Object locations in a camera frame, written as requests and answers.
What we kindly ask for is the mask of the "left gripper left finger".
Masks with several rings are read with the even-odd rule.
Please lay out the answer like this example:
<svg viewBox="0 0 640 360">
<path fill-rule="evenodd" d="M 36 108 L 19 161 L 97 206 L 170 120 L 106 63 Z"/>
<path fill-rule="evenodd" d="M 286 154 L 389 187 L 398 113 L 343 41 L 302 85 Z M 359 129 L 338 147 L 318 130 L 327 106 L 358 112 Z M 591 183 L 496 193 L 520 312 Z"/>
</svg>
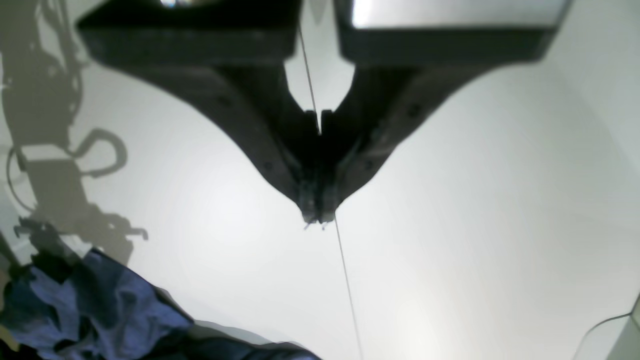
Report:
<svg viewBox="0 0 640 360">
<path fill-rule="evenodd" d="M 90 57 L 201 112 L 245 153 L 265 180 L 321 219 L 313 145 L 317 118 L 290 92 L 301 1 L 108 0 L 77 23 Z"/>
</svg>

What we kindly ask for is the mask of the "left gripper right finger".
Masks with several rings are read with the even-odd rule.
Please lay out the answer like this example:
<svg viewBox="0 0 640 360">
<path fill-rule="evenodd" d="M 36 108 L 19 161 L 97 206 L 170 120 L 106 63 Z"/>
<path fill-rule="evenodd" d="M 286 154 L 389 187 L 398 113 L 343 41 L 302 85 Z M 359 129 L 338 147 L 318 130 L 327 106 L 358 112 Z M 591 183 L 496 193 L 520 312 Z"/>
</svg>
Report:
<svg viewBox="0 0 640 360">
<path fill-rule="evenodd" d="M 321 114 L 320 222 L 370 182 L 395 148 L 474 80 L 539 62 L 569 0 L 336 0 L 348 92 Z"/>
</svg>

